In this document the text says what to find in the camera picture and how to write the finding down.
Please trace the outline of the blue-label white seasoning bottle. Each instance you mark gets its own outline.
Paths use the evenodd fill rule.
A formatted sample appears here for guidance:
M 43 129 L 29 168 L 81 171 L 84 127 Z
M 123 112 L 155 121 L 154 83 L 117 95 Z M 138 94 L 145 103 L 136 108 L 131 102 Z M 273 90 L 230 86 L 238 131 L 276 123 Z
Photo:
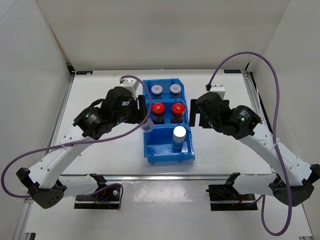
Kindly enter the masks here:
M 140 128 L 144 133 L 150 133 L 155 128 L 155 125 L 154 125 L 152 119 L 148 118 L 147 121 L 140 126 Z

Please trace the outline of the red-lid chili sauce jar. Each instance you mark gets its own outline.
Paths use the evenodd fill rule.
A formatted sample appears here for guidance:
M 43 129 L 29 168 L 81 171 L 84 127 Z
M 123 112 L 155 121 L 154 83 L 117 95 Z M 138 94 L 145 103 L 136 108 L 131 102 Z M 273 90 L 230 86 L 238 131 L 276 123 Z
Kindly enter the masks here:
M 156 102 L 151 106 L 152 120 L 155 124 L 163 124 L 165 122 L 165 105 L 161 102 Z

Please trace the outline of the white-lid dark sauce jar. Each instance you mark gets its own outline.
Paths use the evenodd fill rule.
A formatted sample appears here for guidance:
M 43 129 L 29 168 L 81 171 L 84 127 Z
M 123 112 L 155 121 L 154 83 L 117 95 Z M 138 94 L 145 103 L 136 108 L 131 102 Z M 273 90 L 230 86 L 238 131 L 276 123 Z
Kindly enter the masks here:
M 154 98 L 161 98 L 162 97 L 162 94 L 163 94 L 163 88 L 161 85 L 153 85 L 151 87 L 151 93 L 153 95 Z

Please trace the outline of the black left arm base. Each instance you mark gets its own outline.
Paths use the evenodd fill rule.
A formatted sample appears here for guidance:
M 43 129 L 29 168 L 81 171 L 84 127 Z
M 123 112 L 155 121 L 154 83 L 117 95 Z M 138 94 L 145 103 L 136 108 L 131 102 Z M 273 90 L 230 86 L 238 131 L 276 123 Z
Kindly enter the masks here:
M 122 204 L 124 187 L 120 183 L 100 186 L 95 194 L 75 197 L 74 209 L 83 210 L 119 210 Z

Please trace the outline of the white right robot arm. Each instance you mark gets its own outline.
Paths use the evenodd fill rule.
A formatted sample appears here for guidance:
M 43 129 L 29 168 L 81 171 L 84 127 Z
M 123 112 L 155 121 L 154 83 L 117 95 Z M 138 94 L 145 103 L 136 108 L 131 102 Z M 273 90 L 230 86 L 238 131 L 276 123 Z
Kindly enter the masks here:
M 274 196 L 281 203 L 296 207 L 309 199 L 314 182 L 320 178 L 319 164 L 309 164 L 293 154 L 273 135 L 262 119 L 249 107 L 229 107 L 218 93 L 207 92 L 190 101 L 189 126 L 194 127 L 196 114 L 199 126 L 231 136 L 257 153 L 275 172 L 244 174 L 235 172 L 223 184 L 208 187 L 212 201 L 240 200 L 247 194 Z

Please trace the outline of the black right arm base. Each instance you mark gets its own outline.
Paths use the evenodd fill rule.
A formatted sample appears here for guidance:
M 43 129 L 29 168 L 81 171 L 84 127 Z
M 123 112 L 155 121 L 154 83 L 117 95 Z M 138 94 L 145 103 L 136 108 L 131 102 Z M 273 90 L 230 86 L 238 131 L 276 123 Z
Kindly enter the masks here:
M 211 184 L 206 192 L 209 195 L 212 212 L 258 210 L 254 194 L 239 194 L 232 187 L 226 187 L 224 184 Z

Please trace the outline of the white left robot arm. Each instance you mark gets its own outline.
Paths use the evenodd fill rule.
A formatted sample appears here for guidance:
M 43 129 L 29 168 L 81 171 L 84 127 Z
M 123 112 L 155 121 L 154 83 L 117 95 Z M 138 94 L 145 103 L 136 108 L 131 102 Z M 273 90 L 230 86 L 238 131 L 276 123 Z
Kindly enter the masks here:
M 43 209 L 56 205 L 62 198 L 84 196 L 103 198 L 107 185 L 102 175 L 91 173 L 68 178 L 63 171 L 81 153 L 121 123 L 138 124 L 147 116 L 145 97 L 134 86 L 116 86 L 105 98 L 94 101 L 73 121 L 70 131 L 36 164 L 20 168 L 16 175 L 30 197 Z

